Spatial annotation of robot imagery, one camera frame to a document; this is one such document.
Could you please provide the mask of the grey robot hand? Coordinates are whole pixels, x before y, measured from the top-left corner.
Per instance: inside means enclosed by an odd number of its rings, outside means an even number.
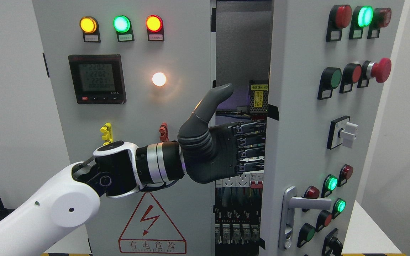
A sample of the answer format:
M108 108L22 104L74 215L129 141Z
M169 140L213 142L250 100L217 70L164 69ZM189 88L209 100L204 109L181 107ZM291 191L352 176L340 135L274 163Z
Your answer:
M265 121L209 127L218 105L233 91L231 83L210 89L178 132L185 169L197 183L207 184L264 167L263 160L248 159L265 154Z

